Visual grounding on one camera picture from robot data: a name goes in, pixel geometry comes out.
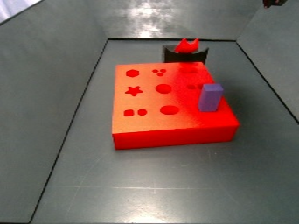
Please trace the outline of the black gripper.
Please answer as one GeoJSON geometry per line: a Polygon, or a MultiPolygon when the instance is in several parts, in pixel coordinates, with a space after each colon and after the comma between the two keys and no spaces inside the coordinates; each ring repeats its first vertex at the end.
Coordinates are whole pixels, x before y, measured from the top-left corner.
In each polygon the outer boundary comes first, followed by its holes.
{"type": "Polygon", "coordinates": [[[287,0],[263,0],[265,8],[269,9],[271,6],[282,6],[287,0]]]}

